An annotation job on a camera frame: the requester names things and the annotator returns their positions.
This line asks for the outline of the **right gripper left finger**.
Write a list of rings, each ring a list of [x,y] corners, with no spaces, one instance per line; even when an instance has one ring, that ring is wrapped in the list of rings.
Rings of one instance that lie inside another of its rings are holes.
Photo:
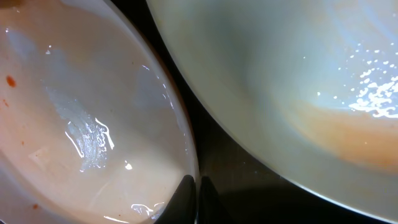
[[[197,215],[195,180],[185,175],[154,224],[194,224]]]

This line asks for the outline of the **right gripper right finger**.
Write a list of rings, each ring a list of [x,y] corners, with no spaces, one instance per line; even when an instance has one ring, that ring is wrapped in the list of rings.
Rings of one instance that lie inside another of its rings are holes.
[[[201,178],[200,194],[198,197],[199,224],[235,224],[227,209],[221,203],[219,194],[211,179]]]

